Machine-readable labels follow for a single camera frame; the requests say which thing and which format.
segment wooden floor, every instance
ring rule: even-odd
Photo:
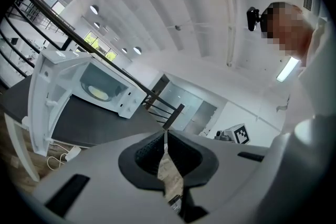
[[[31,157],[31,160],[35,165],[35,168],[38,174],[40,175],[40,178],[42,179],[52,172],[52,170],[50,170],[49,167],[47,166],[47,158],[49,156],[53,156],[59,159],[61,154],[65,153],[66,151],[63,150],[61,147],[58,147],[57,145],[50,145],[47,157],[38,155],[33,152],[28,131],[23,130],[23,132],[24,132],[24,140],[29,155]],[[62,143],[57,142],[57,144],[60,144],[67,150],[70,150],[72,148],[71,146]],[[4,161],[4,163],[6,164],[8,175],[10,176],[14,185],[16,185],[20,190],[24,190],[27,193],[32,193],[35,186],[37,185],[37,182],[33,181],[30,178],[30,176],[27,174],[26,170],[20,163],[20,160],[18,159],[15,150],[12,146],[12,142],[10,141],[5,123],[4,113],[1,110],[0,110],[0,156],[1,159]],[[58,168],[59,163],[55,159],[51,158],[49,160],[49,165],[51,168],[56,169]],[[165,197],[168,201],[171,200],[175,195],[182,195],[183,178],[178,173],[167,151],[165,151],[165,154],[160,162],[158,178],[164,181],[165,183],[166,188]]]

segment staircase railing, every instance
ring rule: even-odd
[[[74,41],[76,44],[79,45],[83,50],[87,51],[88,53],[95,53],[100,58],[102,58],[107,64],[111,65],[113,68],[118,70],[120,73],[125,75],[127,78],[132,80],[134,83],[136,83],[146,94],[146,98],[143,100],[142,104],[146,107],[146,109],[151,113],[154,117],[160,117],[164,120],[156,120],[159,123],[163,124],[164,129],[168,129],[172,123],[176,120],[178,115],[181,113],[181,111],[184,108],[183,104],[180,104],[178,108],[173,107],[166,101],[164,101],[162,98],[160,98],[158,95],[156,95],[154,92],[149,90],[147,87],[145,87],[140,81],[138,81],[136,78],[131,76],[129,73],[124,71],[123,69],[116,66],[112,61],[110,61],[108,58],[106,58],[101,52],[91,47],[84,39],[82,39],[78,34],[76,34],[73,30],[74,28],[67,23],[61,16],[57,15],[43,0],[29,0],[29,3],[25,3],[25,0],[16,0],[15,3],[13,3],[12,7],[10,7],[4,17],[4,19],[8,22],[8,24],[11,26],[11,28],[14,30],[14,32],[35,52],[39,54],[39,50],[34,46],[26,37],[20,33],[20,31],[13,25],[13,23],[10,21],[11,17],[19,17],[20,19],[23,19],[24,21],[28,22],[32,28],[37,31],[41,36],[43,36],[51,45],[53,45],[55,48],[59,50],[66,50],[68,45],[71,43],[71,41]],[[42,23],[41,20],[46,20],[48,22],[47,24]],[[65,41],[65,43],[60,47],[58,44],[53,42],[40,28],[41,25],[44,27],[46,25],[45,29],[52,29],[55,30],[56,33],[60,33],[62,35],[68,36],[68,39]],[[0,35],[5,40],[5,42],[11,47],[14,53],[19,55],[21,59],[23,59],[28,65],[30,65],[32,68],[35,66],[28,58],[26,58],[20,51],[18,51],[15,46],[7,39],[7,37],[4,35],[2,31],[0,31]],[[3,53],[3,51],[0,49],[0,54],[3,56],[3,58],[8,62],[9,65],[11,65],[20,75],[23,77],[27,77],[27,74],[25,74],[22,70],[20,70],[6,55]],[[163,110],[165,113],[169,114],[170,116],[166,115],[159,115],[153,111],[150,111],[150,107],[160,109],[156,105],[153,104],[153,101],[160,102],[161,104],[164,104],[166,107],[168,107],[169,111]]]

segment white ceiling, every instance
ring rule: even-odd
[[[230,68],[285,97],[290,79],[281,84],[275,78],[288,58],[260,38],[259,28],[248,31],[246,22],[249,7],[262,12],[274,1],[303,5],[303,0],[78,0],[85,19],[107,26],[108,33],[102,27],[100,32],[118,49],[126,48],[130,59],[141,57],[135,46],[144,54],[177,51]],[[89,8],[93,4],[98,15]]]

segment microwave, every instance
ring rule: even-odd
[[[28,125],[35,153],[47,155],[51,135],[71,95],[127,119],[146,97],[137,84],[96,54],[42,51],[28,96]]]

